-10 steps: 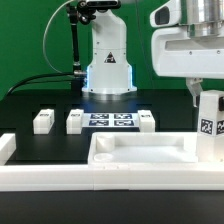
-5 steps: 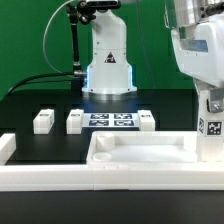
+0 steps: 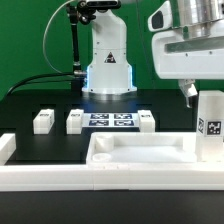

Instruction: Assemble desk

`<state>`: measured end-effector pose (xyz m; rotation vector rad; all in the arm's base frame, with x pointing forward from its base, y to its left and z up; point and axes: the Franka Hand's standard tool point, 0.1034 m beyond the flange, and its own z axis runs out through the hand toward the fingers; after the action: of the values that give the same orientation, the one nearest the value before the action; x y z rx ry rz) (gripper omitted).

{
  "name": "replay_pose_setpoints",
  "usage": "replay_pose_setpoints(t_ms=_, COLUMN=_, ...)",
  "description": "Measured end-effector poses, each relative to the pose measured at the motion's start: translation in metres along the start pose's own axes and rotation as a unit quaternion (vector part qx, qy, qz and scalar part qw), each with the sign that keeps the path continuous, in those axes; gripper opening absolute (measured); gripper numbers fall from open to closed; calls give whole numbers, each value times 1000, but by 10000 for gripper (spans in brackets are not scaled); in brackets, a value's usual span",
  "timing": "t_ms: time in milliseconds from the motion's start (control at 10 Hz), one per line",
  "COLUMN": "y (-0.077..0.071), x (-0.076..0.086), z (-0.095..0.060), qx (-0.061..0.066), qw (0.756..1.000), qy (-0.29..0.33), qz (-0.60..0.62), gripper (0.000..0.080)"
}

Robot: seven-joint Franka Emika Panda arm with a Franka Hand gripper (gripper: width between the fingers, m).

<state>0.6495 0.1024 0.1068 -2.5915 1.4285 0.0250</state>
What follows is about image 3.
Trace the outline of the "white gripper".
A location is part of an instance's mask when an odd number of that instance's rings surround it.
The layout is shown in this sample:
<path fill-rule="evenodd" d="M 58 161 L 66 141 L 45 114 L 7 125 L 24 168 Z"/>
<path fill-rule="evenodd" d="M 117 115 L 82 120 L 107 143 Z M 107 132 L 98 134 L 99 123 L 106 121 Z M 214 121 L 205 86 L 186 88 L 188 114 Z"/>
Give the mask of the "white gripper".
<path fill-rule="evenodd" d="M 152 38 L 154 67 L 161 79 L 181 79 L 179 88 L 191 108 L 198 93 L 193 79 L 224 79 L 224 32 L 215 28 L 207 38 L 184 40 L 177 31 Z"/>

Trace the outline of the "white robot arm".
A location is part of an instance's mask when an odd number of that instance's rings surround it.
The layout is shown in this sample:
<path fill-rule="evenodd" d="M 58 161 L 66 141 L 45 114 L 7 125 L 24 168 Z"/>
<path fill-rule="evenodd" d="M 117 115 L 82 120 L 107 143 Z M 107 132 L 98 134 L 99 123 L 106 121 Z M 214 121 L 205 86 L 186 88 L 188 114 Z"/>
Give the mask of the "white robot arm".
<path fill-rule="evenodd" d="M 94 17 L 93 59 L 84 92 L 117 98 L 134 92 L 126 59 L 127 27 L 113 11 L 122 0 L 86 0 Z M 197 80 L 224 79 L 224 0 L 165 0 L 147 20 L 154 68 L 162 79 L 176 79 L 190 104 Z"/>

